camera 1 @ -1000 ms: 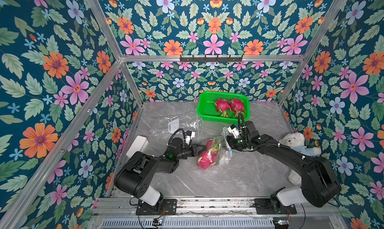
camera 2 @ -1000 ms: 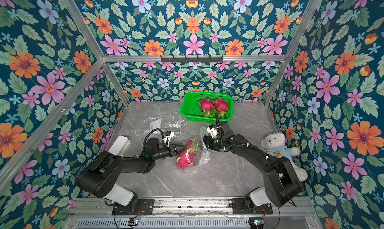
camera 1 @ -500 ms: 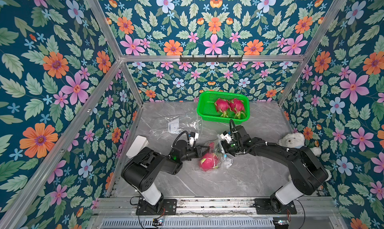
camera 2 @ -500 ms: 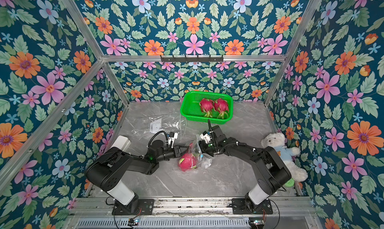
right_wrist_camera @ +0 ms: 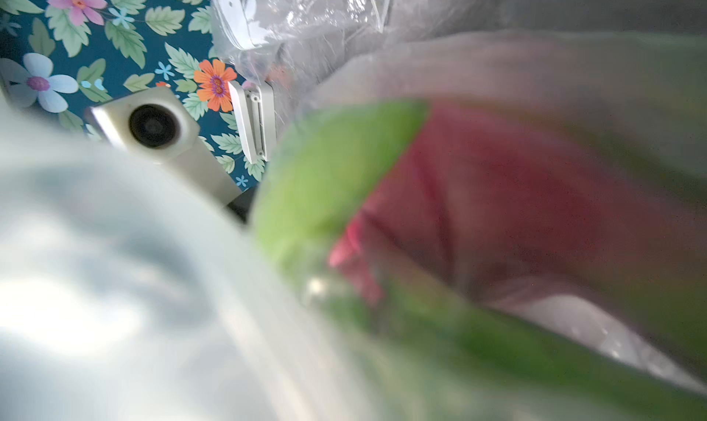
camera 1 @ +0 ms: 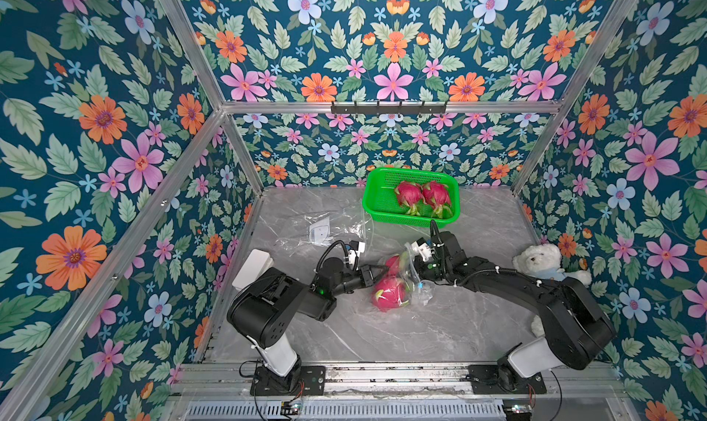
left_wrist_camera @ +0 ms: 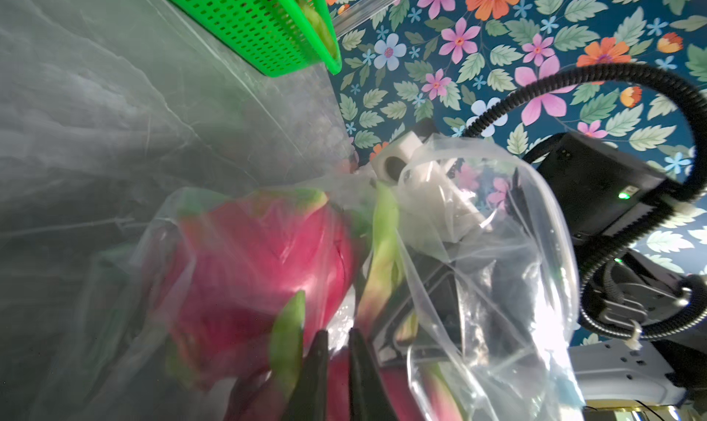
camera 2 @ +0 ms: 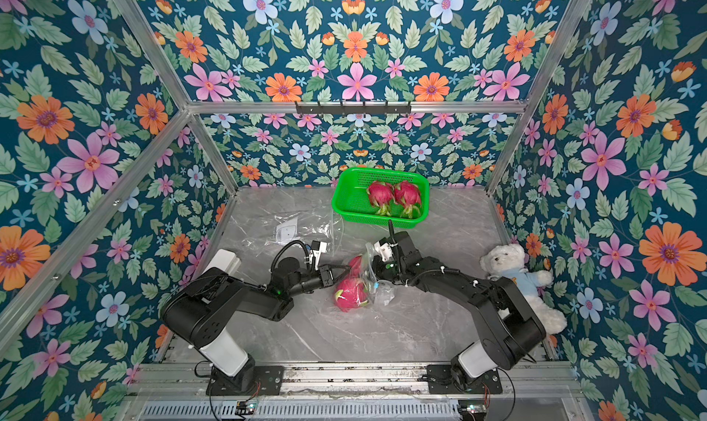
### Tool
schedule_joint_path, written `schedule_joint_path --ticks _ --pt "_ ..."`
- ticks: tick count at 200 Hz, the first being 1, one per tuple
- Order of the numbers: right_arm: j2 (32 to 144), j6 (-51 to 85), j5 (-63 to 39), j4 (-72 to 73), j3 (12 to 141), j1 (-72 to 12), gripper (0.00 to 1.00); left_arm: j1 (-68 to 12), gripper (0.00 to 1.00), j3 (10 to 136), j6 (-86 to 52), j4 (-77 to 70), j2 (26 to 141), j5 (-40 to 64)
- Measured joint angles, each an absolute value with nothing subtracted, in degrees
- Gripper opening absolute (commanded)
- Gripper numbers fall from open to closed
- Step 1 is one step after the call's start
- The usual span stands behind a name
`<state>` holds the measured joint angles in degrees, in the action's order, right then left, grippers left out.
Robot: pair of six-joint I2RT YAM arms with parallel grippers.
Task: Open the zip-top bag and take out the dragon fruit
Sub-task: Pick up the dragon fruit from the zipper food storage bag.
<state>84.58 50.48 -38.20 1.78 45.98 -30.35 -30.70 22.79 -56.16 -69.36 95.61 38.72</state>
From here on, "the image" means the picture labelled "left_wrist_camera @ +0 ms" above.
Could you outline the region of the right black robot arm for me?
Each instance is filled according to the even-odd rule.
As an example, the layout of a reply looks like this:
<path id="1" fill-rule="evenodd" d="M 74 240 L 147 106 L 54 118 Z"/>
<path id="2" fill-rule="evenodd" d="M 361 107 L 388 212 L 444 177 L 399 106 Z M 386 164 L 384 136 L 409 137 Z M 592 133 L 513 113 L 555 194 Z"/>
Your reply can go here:
<path id="1" fill-rule="evenodd" d="M 690 174 L 675 182 L 647 163 L 576 133 L 556 134 L 526 155 L 558 200 L 576 246 L 582 327 L 599 336 L 650 343 L 670 365 L 668 381 L 706 408 L 706 349 L 679 341 L 706 334 L 706 282 L 677 275 L 631 249 L 706 192 L 706 100 L 680 76 L 648 65 L 600 64 L 556 72 L 524 85 L 482 111 L 465 131 L 482 131 L 517 107 L 575 85 L 628 82 L 663 96 L 681 111 L 695 145 Z"/>

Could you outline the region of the clear zip-top bag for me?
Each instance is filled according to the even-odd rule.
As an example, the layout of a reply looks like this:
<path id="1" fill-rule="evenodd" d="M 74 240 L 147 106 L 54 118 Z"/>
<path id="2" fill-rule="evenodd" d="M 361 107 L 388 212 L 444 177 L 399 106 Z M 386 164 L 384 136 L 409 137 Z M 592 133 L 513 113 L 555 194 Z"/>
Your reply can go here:
<path id="1" fill-rule="evenodd" d="M 574 252 L 477 140 L 235 198 L 183 188 L 92 253 L 33 420 L 578 420 Z"/>

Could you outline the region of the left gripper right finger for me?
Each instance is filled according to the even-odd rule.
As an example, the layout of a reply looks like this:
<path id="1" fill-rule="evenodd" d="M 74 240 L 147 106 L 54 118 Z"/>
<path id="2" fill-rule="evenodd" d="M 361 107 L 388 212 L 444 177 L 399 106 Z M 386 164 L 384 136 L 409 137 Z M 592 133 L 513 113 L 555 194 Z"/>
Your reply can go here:
<path id="1" fill-rule="evenodd" d="M 359 329 L 349 332 L 349 406 L 353 421 L 397 420 L 377 360 Z"/>

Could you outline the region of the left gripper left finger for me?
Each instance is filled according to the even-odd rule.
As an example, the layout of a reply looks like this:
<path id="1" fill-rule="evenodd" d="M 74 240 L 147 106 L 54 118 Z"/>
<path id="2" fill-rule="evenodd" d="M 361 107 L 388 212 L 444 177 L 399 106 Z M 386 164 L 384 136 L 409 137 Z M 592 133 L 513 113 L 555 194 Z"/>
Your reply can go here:
<path id="1" fill-rule="evenodd" d="M 324 421 L 327 417 L 329 335 L 320 330 L 304 360 L 282 421 Z"/>

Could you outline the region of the pink dragon fruit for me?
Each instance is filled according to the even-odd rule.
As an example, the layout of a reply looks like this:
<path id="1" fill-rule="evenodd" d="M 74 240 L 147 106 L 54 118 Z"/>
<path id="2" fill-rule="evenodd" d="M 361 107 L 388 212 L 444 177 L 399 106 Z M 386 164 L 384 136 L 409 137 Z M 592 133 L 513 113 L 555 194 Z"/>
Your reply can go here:
<path id="1" fill-rule="evenodd" d="M 307 4 L 305 0 L 294 1 L 296 1 L 296 4 L 298 4 L 300 10 L 303 11 L 303 14 L 307 18 L 307 21 L 310 23 L 314 31 L 318 34 L 318 37 L 320 37 L 322 43 L 327 48 L 329 54 L 332 57 L 336 57 L 337 49 L 335 46 L 335 42 L 330 36 L 330 32 L 325 24 L 324 19 L 322 19 L 320 14 L 318 14 L 318 12 L 314 10 L 314 8 L 311 8 L 311 6 L 309 6 L 309 4 Z"/>
<path id="2" fill-rule="evenodd" d="M 400 368 L 386 368 L 380 371 L 388 398 L 392 403 L 398 419 L 423 420 L 420 407 L 412 396 L 408 386 L 407 371 Z M 428 382 L 432 386 L 433 395 L 430 402 L 438 420 L 460 420 L 462 415 L 455 400 L 447 388 L 441 386 L 434 378 Z M 343 349 L 330 359 L 328 367 L 327 393 L 328 420 L 348 420 L 350 418 L 349 404 L 349 355 Z M 275 380 L 269 380 L 255 393 L 248 402 L 238 403 L 231 399 L 226 420 L 279 420 L 285 410 L 286 402 Z"/>
<path id="3" fill-rule="evenodd" d="M 310 344 L 353 286 L 373 231 L 371 207 L 316 188 L 266 190 L 177 221 L 158 304 L 189 386 L 269 367 L 275 321 L 302 294 Z"/>

